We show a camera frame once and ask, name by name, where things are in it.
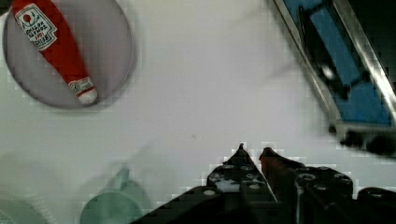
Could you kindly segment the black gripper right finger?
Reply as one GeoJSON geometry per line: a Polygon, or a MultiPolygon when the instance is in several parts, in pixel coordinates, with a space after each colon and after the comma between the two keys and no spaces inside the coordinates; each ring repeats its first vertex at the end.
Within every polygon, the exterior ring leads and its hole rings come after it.
{"type": "Polygon", "coordinates": [[[396,224],[395,193],[378,187],[353,197],[353,181],[330,167],[310,167],[266,147],[262,172],[293,224],[396,224]]]}

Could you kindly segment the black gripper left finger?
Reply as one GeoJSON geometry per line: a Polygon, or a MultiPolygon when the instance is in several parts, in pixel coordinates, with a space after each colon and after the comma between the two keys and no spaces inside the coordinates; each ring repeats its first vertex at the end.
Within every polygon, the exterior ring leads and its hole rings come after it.
{"type": "Polygon", "coordinates": [[[253,204],[275,200],[264,176],[240,145],[207,176],[205,185],[186,191],[131,224],[256,224],[253,204]]]}

